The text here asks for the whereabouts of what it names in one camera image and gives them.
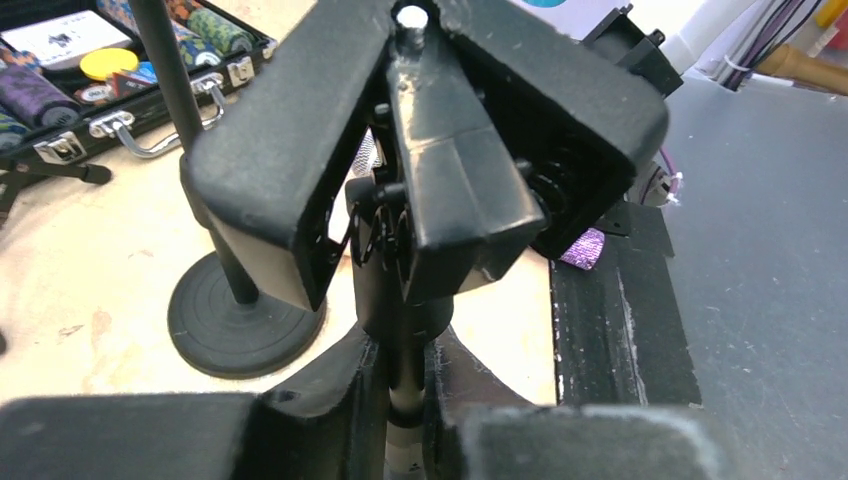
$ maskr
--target gray surface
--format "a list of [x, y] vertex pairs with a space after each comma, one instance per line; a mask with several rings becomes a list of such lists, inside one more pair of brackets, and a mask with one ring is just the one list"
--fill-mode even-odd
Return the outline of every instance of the gray surface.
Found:
[[848, 479], [848, 101], [690, 79], [669, 104], [669, 268], [704, 408], [760, 478]]

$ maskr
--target round black base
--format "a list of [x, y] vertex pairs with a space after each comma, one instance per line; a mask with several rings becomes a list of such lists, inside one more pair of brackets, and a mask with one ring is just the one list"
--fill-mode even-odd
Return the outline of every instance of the round black base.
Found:
[[254, 378], [288, 365], [321, 330], [326, 305], [301, 310], [260, 293], [239, 305], [215, 252], [183, 275], [168, 307], [168, 330], [180, 356], [207, 375]]

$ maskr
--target black case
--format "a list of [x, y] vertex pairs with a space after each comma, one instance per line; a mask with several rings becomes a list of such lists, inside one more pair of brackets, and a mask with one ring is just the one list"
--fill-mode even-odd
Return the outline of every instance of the black case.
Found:
[[[247, 30], [257, 39], [249, 53], [231, 54], [219, 65], [189, 71], [198, 104], [205, 106], [218, 103], [220, 115], [223, 113], [223, 96], [247, 86], [271, 59], [277, 42], [204, 0], [198, 0], [198, 3]], [[0, 31], [83, 10], [97, 12], [96, 0], [9, 0], [3, 1], [2, 5], [4, 13], [0, 15]], [[111, 20], [110, 23], [133, 40], [129, 49], [135, 51], [141, 60], [146, 60], [138, 36]], [[45, 71], [44, 76], [69, 96], [93, 83], [78, 68]], [[19, 191], [33, 183], [49, 177], [78, 178], [94, 184], [107, 183], [111, 179], [108, 168], [86, 165], [84, 162], [109, 149], [128, 148], [140, 158], [152, 159], [176, 148], [179, 146], [176, 134], [147, 150], [141, 149], [133, 141], [133, 137], [168, 122], [170, 118], [162, 94], [157, 86], [153, 86], [106, 105], [85, 106], [80, 120], [73, 125], [41, 128], [31, 132], [20, 146], [0, 153], [0, 171], [5, 171], [0, 174], [0, 226], [8, 217]]]

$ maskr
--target yellow button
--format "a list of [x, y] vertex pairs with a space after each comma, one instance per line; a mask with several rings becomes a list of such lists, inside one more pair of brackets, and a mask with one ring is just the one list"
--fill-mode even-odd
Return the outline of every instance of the yellow button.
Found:
[[106, 80], [106, 77], [115, 72], [134, 71], [136, 68], [138, 68], [138, 57], [123, 48], [95, 50], [82, 57], [80, 61], [82, 73], [98, 82]]

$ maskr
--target beige tabletop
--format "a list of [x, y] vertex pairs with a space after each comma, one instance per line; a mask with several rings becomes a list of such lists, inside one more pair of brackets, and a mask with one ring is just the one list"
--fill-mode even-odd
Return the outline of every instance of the beige tabletop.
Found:
[[[309, 0], [218, 0], [236, 17], [282, 38]], [[173, 131], [160, 128], [144, 146]], [[180, 151], [155, 160], [116, 148], [94, 160], [105, 186], [69, 179], [26, 190], [0, 231], [0, 404], [35, 395], [268, 389], [315, 359], [354, 324], [350, 266], [336, 272], [327, 322], [315, 343], [274, 374], [227, 381], [193, 370], [166, 326], [174, 285], [212, 250], [178, 179]], [[553, 403], [548, 269], [527, 252], [501, 282], [456, 299], [460, 339], [507, 385]]]

